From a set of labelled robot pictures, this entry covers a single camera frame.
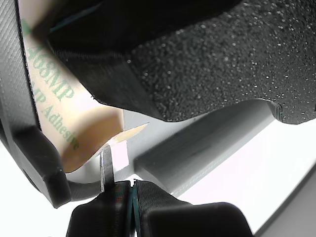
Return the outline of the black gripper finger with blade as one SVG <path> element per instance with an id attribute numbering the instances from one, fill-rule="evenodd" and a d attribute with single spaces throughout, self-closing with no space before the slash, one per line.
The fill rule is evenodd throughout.
<path id="1" fill-rule="evenodd" d="M 250 237 L 243 213 L 226 202 L 192 205 L 149 181 L 114 181 L 111 148 L 100 153 L 101 193 L 76 207 L 69 237 Z"/>

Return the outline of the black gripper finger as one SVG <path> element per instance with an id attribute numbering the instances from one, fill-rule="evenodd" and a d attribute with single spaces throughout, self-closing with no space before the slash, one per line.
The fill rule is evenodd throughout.
<path id="1" fill-rule="evenodd" d="M 99 103 L 183 121 L 263 100 L 316 117 L 313 0 L 66 0 L 47 41 Z"/>

